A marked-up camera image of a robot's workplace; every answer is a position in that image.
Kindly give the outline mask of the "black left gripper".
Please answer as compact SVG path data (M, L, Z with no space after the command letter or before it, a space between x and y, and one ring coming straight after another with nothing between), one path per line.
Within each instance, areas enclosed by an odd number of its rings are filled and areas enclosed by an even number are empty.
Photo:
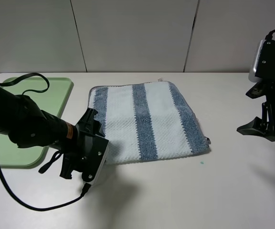
M66 147L63 151L60 177L72 179L73 171L82 172L83 163L92 147L93 139L96 136L105 138L101 123L95 120L97 113L97 110L88 108L76 124L77 138L73 145Z

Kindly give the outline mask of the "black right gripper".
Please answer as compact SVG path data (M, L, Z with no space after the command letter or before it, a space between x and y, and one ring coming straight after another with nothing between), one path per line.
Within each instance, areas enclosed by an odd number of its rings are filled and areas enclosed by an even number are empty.
M269 141L275 141L275 67L269 79L261 79L246 92L251 99L266 97L262 104L262 117L255 117L251 122L237 128L242 135L264 135Z

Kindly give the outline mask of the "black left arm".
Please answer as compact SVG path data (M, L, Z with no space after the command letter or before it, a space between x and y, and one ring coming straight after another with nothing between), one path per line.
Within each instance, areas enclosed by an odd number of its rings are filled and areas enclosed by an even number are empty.
M85 182L95 180L105 159L108 140L95 120L97 110L88 108L76 125L41 110L25 93L14 95L5 87L14 86L40 73L28 73L13 81L0 83L0 134L7 135L19 148L49 146L63 157L60 177L82 173Z

